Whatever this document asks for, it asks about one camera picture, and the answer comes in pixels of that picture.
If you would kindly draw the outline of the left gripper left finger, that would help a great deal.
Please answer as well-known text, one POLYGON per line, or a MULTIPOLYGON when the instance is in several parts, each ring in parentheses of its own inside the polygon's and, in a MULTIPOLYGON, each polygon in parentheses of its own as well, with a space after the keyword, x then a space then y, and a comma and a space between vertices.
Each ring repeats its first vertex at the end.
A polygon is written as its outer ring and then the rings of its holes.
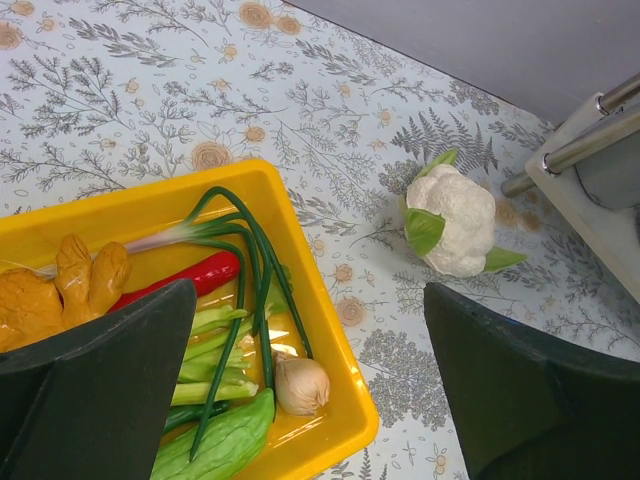
POLYGON ((177 280, 2 354, 2 478, 149 478, 196 300, 177 280))

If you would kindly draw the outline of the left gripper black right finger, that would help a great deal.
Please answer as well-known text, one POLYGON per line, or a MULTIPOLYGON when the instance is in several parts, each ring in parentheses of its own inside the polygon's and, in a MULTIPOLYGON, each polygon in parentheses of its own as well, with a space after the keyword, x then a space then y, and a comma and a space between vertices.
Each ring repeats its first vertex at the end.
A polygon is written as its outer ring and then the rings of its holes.
POLYGON ((424 316, 472 479, 636 479, 639 365, 440 283, 424 316))

